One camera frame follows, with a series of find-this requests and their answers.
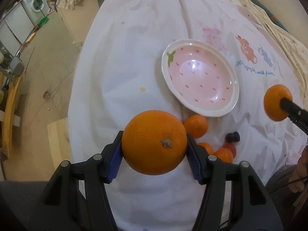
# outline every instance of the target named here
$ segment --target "tiled floor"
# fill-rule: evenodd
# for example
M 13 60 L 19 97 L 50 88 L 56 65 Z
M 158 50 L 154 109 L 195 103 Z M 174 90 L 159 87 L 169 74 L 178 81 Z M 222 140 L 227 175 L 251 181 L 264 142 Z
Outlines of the tiled floor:
M 21 126 L 13 127 L 13 150 L 4 162 L 7 180 L 49 180 L 54 172 L 47 124 L 67 117 L 74 69 L 80 48 L 61 16 L 54 12 L 50 20 L 24 49 L 21 59 L 29 65 L 21 87 L 16 115 Z M 45 91 L 52 93 L 46 102 Z

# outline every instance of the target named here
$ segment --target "bowl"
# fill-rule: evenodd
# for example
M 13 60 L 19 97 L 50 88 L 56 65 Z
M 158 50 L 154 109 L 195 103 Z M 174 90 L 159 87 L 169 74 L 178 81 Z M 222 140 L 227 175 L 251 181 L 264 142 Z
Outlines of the bowl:
M 200 115 L 223 116 L 238 101 L 239 84 L 234 69 L 219 51 L 204 42 L 171 43 L 163 53 L 161 67 L 170 91 Z

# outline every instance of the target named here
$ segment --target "blue animal print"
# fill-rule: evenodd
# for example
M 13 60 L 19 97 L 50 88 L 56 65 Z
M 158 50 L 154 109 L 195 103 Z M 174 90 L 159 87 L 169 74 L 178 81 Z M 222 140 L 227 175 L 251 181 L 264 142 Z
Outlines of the blue animal print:
M 262 47 L 258 48 L 258 52 L 263 56 L 263 59 L 266 61 L 266 63 L 275 70 L 275 65 L 272 64 L 272 61 L 267 56 L 267 53 L 264 51 Z

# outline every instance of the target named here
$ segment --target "washing machine door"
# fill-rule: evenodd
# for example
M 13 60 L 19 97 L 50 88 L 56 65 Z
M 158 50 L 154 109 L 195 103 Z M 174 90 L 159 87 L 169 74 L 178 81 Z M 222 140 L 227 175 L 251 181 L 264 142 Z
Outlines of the washing machine door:
M 44 0 L 32 0 L 31 2 L 31 8 L 34 13 L 40 13 L 40 9 L 43 10 L 44 6 Z

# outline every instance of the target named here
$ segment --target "silver bolt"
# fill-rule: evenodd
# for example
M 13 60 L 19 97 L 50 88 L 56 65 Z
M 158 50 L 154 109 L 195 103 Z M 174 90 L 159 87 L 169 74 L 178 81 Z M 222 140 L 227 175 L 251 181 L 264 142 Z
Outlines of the silver bolt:
M 93 156 L 93 159 L 96 160 L 96 161 L 100 160 L 101 158 L 102 158 L 101 154 L 96 154 L 96 155 Z
M 209 155 L 209 156 L 208 156 L 208 159 L 209 159 L 210 161 L 216 161 L 216 160 L 217 160 L 217 157 L 216 157 L 215 155 Z
M 68 161 L 63 161 L 61 162 L 61 166 L 62 167 L 67 167 L 69 165 L 69 162 Z
M 243 167 L 249 167 L 249 163 L 248 163 L 247 161 L 242 161 L 242 162 L 241 162 L 241 165 L 242 165 Z

